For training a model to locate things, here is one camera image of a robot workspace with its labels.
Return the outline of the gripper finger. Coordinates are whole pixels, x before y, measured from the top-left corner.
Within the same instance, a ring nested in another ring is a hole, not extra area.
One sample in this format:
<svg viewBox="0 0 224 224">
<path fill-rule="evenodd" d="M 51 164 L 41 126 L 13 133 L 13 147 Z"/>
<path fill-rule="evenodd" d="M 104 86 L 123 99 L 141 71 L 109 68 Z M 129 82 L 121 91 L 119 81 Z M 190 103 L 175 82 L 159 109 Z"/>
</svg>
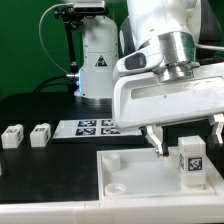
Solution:
<svg viewBox="0 0 224 224">
<path fill-rule="evenodd" d="M 159 126 L 151 125 L 146 127 L 146 138 L 155 148 L 158 157 L 168 157 L 168 147 L 163 142 L 163 129 Z"/>
<path fill-rule="evenodd" d="M 208 137 L 208 143 L 211 147 L 222 146 L 222 131 L 224 129 L 224 114 L 215 114 L 209 117 L 209 124 L 212 126 L 212 132 Z"/>
</svg>

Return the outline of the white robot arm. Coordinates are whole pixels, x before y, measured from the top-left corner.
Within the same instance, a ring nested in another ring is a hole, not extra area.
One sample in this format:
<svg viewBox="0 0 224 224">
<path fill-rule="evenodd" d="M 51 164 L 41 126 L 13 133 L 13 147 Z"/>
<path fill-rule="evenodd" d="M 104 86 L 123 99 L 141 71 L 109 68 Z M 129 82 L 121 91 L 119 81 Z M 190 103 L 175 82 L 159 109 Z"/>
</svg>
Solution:
<svg viewBox="0 0 224 224">
<path fill-rule="evenodd" d="M 127 0 L 123 43 L 134 50 L 103 66 L 89 60 L 80 74 L 79 94 L 85 99 L 112 100 L 112 118 L 119 131 L 146 130 L 156 153 L 168 149 L 155 134 L 157 127 L 224 113 L 224 74 L 195 59 L 195 38 L 188 25 L 185 0 Z"/>
</svg>

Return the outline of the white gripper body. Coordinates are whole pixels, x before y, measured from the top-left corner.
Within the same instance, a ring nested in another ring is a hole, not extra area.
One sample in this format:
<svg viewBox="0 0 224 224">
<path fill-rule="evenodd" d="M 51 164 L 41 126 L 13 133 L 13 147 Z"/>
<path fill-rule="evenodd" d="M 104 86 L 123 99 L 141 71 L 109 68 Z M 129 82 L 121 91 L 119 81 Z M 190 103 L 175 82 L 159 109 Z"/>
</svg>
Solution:
<svg viewBox="0 0 224 224">
<path fill-rule="evenodd" d="M 206 119 L 224 112 L 224 62 L 193 70 L 194 77 L 160 83 L 153 73 L 120 78 L 112 118 L 120 131 Z"/>
</svg>

